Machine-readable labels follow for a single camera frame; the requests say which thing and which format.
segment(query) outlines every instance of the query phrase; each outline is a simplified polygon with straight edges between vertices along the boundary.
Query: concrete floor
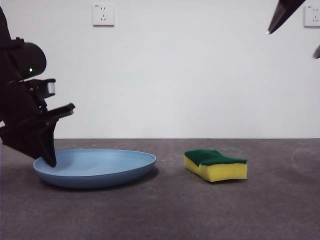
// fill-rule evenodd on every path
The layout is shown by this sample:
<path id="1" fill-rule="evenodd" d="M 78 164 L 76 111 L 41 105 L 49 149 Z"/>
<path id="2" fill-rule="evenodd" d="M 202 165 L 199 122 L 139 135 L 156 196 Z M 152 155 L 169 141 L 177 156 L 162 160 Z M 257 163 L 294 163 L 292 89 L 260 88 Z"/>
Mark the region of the concrete floor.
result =
<path id="1" fill-rule="evenodd" d="M 320 139 L 59 139 L 59 150 L 156 155 L 145 177 L 70 190 L 40 180 L 33 160 L 1 146 L 2 240 L 318 240 Z M 187 150 L 248 160 L 248 180 L 208 183 Z"/>

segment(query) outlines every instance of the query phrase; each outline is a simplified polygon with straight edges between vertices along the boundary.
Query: blue plate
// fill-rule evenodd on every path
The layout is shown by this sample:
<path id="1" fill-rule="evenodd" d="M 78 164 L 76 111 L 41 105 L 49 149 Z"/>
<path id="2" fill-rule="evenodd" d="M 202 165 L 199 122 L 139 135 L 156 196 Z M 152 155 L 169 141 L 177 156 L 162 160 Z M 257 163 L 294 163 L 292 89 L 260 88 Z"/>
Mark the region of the blue plate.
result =
<path id="1" fill-rule="evenodd" d="M 55 167 L 40 157 L 33 168 L 44 181 L 72 189 L 125 184 L 147 174 L 156 162 L 156 157 L 149 153 L 116 149 L 65 150 L 55 156 Z"/>

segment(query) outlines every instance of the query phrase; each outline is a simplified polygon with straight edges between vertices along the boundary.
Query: black robot arm tip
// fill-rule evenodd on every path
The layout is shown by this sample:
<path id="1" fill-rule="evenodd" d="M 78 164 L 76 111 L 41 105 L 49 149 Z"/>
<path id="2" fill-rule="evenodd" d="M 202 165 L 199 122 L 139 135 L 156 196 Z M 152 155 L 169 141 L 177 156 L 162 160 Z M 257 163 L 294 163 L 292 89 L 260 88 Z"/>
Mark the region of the black robot arm tip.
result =
<path id="1" fill-rule="evenodd" d="M 43 51 L 23 39 L 11 39 L 0 7 L 0 128 L 2 142 L 34 159 L 43 157 L 56 166 L 54 130 L 60 118 L 71 115 L 75 106 L 49 110 L 45 98 L 55 95 L 55 79 L 31 79 L 47 65 Z"/>

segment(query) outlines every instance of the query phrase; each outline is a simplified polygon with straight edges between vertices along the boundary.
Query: wall socket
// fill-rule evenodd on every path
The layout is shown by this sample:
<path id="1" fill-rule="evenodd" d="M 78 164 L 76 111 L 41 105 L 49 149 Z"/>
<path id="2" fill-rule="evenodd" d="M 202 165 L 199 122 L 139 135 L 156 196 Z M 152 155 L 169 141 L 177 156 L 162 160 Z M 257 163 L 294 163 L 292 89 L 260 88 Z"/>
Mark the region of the wall socket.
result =
<path id="1" fill-rule="evenodd" d="M 320 28 L 320 5 L 304 6 L 304 27 Z"/>
<path id="2" fill-rule="evenodd" d="M 92 6 L 93 26 L 114 26 L 115 6 L 113 4 L 94 4 Z"/>

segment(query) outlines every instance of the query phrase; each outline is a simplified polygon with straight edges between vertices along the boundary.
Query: sponge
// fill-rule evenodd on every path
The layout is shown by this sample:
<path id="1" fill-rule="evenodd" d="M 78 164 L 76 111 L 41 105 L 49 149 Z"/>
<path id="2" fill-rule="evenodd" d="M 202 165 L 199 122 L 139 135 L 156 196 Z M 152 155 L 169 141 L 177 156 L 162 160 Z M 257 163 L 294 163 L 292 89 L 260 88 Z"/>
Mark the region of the sponge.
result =
<path id="1" fill-rule="evenodd" d="M 217 150 L 196 149 L 184 153 L 185 167 L 208 182 L 247 179 L 246 159 L 223 156 Z"/>

